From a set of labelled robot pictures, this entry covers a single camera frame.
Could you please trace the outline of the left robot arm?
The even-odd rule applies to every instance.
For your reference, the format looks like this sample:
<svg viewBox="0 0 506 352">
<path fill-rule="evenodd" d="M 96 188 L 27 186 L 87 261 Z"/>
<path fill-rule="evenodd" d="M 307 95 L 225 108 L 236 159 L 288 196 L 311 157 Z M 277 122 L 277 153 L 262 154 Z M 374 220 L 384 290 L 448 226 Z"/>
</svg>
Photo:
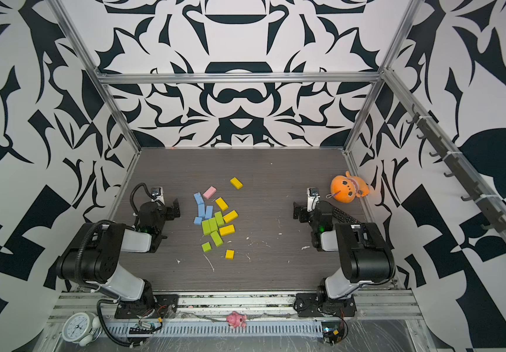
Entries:
<svg viewBox="0 0 506 352">
<path fill-rule="evenodd" d="M 135 311 L 149 311 L 157 305 L 149 281 L 136 277 L 120 264 L 123 252 L 147 254 L 156 252 L 162 241 L 164 226 L 181 216 L 180 203 L 164 202 L 162 187 L 148 188 L 137 184 L 129 202 L 134 224 L 100 220 L 83 224 L 58 258 L 56 273 L 62 280 L 77 283 Z"/>
</svg>

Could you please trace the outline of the small yellow cube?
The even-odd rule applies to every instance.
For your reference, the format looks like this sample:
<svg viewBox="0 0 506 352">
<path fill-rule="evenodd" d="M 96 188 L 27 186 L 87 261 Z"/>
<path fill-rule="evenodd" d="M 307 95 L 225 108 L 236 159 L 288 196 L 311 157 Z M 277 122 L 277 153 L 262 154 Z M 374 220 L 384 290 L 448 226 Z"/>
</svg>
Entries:
<svg viewBox="0 0 506 352">
<path fill-rule="evenodd" d="M 234 258 L 235 252 L 233 250 L 227 250 L 225 254 L 225 258 L 228 260 L 232 260 Z"/>
</svg>

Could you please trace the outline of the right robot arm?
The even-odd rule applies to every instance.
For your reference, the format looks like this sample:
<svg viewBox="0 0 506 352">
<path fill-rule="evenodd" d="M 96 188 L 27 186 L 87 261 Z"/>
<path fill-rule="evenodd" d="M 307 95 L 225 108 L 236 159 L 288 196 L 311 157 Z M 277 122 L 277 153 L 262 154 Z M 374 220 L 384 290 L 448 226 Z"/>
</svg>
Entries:
<svg viewBox="0 0 506 352">
<path fill-rule="evenodd" d="M 361 222 L 329 202 L 293 203 L 293 218 L 311 228 L 319 252 L 336 252 L 339 269 L 317 288 L 321 302 L 349 299 L 358 289 L 390 282 L 395 261 L 374 223 Z"/>
</svg>

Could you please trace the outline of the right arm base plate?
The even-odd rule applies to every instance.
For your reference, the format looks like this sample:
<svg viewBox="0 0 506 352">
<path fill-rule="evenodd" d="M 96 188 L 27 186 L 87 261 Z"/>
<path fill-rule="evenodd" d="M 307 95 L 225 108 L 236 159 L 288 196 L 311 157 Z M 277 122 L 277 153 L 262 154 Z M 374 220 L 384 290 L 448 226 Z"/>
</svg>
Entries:
<svg viewBox="0 0 506 352">
<path fill-rule="evenodd" d="M 352 318 L 357 312 L 356 303 L 353 298 L 332 300 L 319 296 L 316 293 L 297 293 L 293 309 L 300 318 L 323 316 Z"/>
</svg>

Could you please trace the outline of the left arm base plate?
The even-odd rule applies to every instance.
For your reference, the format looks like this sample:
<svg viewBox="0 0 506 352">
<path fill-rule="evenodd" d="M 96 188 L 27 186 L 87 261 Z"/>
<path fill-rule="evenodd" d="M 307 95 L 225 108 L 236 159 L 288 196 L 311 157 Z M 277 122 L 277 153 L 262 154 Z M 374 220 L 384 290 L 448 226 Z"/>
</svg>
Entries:
<svg viewBox="0 0 506 352">
<path fill-rule="evenodd" d="M 155 295 L 150 302 L 146 302 L 145 298 L 135 302 L 120 301 L 115 318 L 171 318 L 178 310 L 179 298 L 177 294 L 159 294 Z"/>
</svg>

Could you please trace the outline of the yellow block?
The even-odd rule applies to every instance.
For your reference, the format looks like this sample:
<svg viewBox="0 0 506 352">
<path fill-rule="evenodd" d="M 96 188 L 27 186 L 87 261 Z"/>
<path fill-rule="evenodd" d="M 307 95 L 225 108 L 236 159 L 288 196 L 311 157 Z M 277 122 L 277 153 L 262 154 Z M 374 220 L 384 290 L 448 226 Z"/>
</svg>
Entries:
<svg viewBox="0 0 506 352">
<path fill-rule="evenodd" d="M 219 234 L 220 234 L 220 236 L 228 236 L 228 235 L 231 235 L 233 233 L 235 233 L 235 226 L 233 224 L 230 224 L 230 225 L 227 225 L 227 226 L 219 228 Z"/>
<path fill-rule="evenodd" d="M 236 188 L 236 189 L 241 189 L 244 185 L 243 183 L 241 183 L 240 180 L 238 180 L 238 178 L 236 177 L 233 177 L 231 180 L 230 180 L 230 183 Z"/>
<path fill-rule="evenodd" d="M 221 211 L 226 211 L 229 208 L 228 204 L 221 197 L 217 198 L 215 203 Z"/>
<path fill-rule="evenodd" d="M 235 210 L 223 215 L 223 220 L 226 224 L 231 223 L 232 221 L 236 220 L 237 218 L 238 218 L 238 213 Z"/>
</svg>

